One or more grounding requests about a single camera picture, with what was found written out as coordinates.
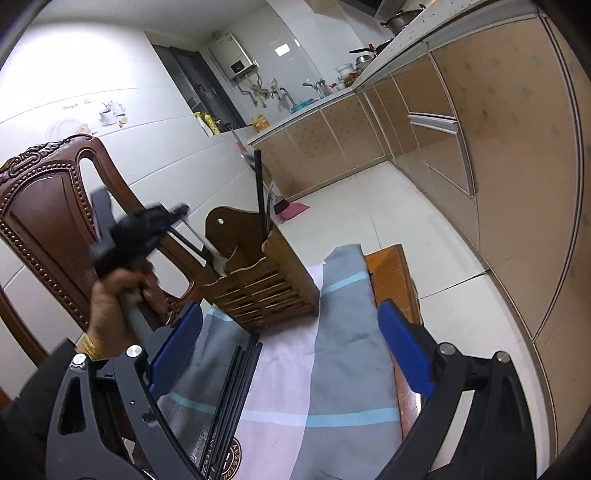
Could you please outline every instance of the white tile floor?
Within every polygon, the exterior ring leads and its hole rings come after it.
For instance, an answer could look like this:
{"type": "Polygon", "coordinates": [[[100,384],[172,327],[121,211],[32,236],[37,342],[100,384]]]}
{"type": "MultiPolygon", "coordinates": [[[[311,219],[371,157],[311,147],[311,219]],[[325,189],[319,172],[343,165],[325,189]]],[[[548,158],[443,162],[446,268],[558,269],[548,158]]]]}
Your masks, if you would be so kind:
{"type": "MultiPolygon", "coordinates": [[[[402,244],[417,285],[425,326],[436,341],[454,343],[466,355],[509,352],[527,397],[538,453],[538,474],[548,466],[550,445],[544,399],[534,363],[511,311],[485,267],[441,213],[386,162],[314,192],[311,208],[281,225],[305,265],[322,263],[337,246],[361,244],[369,254],[402,244]]],[[[469,409],[465,395],[436,466],[447,463],[469,409]]]]}

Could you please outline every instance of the countertop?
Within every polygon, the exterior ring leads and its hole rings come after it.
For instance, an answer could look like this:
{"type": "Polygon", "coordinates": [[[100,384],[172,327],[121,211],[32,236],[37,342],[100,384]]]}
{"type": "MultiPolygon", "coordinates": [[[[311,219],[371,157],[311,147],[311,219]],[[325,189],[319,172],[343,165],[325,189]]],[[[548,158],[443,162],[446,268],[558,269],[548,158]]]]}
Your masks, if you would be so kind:
{"type": "Polygon", "coordinates": [[[259,140],[260,138],[264,137],[265,135],[268,135],[268,134],[274,132],[278,128],[283,127],[283,125],[285,125],[288,122],[291,122],[291,121],[295,120],[299,116],[302,116],[305,113],[310,112],[311,110],[314,110],[314,109],[318,108],[319,106],[322,106],[322,105],[325,105],[327,103],[333,102],[337,98],[342,97],[343,95],[347,95],[347,93],[351,93],[351,92],[353,92],[353,87],[352,86],[351,87],[348,87],[348,88],[346,88],[344,90],[339,90],[338,92],[333,93],[332,95],[329,95],[328,97],[321,98],[317,102],[314,102],[311,105],[308,105],[307,107],[304,107],[303,109],[298,110],[296,113],[292,113],[291,115],[286,116],[283,120],[279,120],[278,122],[276,122],[274,124],[271,124],[271,126],[269,128],[263,130],[262,132],[259,132],[254,137],[250,138],[248,140],[248,144],[249,145],[252,145],[255,141],[259,140]]]}
{"type": "Polygon", "coordinates": [[[450,20],[464,14],[468,10],[476,8],[478,5],[485,3],[487,0],[435,0],[429,5],[412,23],[407,26],[399,35],[397,35],[390,44],[369,64],[369,66],[359,75],[354,84],[345,90],[334,93],[328,97],[312,103],[302,110],[292,113],[283,120],[272,124],[266,130],[250,138],[248,143],[253,144],[262,137],[272,134],[277,129],[283,127],[285,124],[305,115],[306,113],[317,109],[329,102],[347,95],[354,90],[360,88],[367,82],[378,70],[383,68],[388,62],[398,57],[401,53],[408,50],[410,47],[421,41],[423,38],[447,24],[450,20]]]}

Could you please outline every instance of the circular logo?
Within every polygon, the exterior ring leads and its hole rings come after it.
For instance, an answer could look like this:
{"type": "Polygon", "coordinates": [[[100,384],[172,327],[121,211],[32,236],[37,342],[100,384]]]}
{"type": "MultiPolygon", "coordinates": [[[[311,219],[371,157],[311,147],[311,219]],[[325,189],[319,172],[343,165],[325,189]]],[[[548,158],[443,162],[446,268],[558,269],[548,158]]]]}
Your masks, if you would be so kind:
{"type": "MultiPolygon", "coordinates": [[[[205,461],[203,462],[203,471],[207,471],[209,467],[209,458],[212,454],[213,444],[215,443],[215,439],[211,441],[209,444],[209,448],[207,449],[207,453],[205,455],[205,461]]],[[[224,463],[222,465],[222,474],[220,476],[221,480],[232,480],[236,475],[238,468],[240,468],[240,462],[242,461],[242,447],[240,447],[240,443],[236,438],[232,438],[230,443],[230,448],[228,450],[228,454],[224,459],[224,463]]],[[[214,477],[214,472],[211,471],[209,478],[212,479],[214,477]]]]}

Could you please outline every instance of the wooden table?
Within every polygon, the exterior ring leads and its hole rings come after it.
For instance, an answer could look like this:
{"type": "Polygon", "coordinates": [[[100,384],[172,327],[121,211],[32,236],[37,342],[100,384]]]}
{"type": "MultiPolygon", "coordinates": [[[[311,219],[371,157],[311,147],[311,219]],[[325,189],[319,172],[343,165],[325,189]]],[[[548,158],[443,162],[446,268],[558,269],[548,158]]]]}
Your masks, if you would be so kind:
{"type": "MultiPolygon", "coordinates": [[[[365,261],[374,287],[376,305],[379,306],[386,299],[392,299],[409,322],[422,324],[417,292],[402,245],[393,245],[366,255],[365,261]]],[[[421,412],[421,400],[408,386],[392,353],[390,357],[394,364],[402,438],[405,438],[421,412]]]]}

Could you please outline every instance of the wooden chair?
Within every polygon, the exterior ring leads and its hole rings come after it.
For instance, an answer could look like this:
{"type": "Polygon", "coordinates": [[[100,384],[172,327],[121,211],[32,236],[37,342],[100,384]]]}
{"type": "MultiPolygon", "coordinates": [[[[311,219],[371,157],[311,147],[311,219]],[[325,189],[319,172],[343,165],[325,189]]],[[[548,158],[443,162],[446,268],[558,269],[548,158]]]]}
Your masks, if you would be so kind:
{"type": "MultiPolygon", "coordinates": [[[[95,279],[89,246],[96,241],[96,235],[80,176],[83,158],[94,164],[126,212],[143,208],[101,141],[89,135],[74,135],[28,148],[0,168],[0,236],[86,331],[95,279]]],[[[170,322],[185,300],[200,303],[203,299],[194,281],[203,267],[169,235],[160,251],[189,281],[180,299],[167,294],[170,322]]],[[[0,316],[31,360],[36,365],[43,361],[47,352],[1,289],[0,316]]]]}

